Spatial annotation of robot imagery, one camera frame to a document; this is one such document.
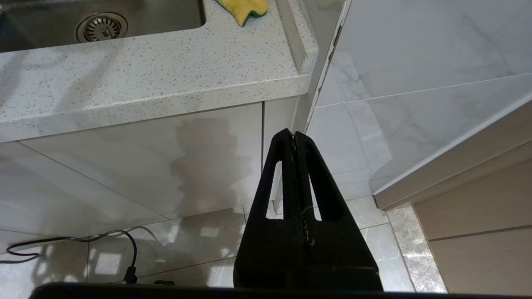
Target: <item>speckled countertop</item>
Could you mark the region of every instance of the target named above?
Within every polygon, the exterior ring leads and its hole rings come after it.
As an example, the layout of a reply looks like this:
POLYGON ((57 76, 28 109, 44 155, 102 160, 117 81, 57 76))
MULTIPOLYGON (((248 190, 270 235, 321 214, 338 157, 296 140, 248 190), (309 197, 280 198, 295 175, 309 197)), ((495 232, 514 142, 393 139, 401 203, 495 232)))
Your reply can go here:
POLYGON ((0 142, 304 94, 279 12, 200 28, 0 53, 0 142))

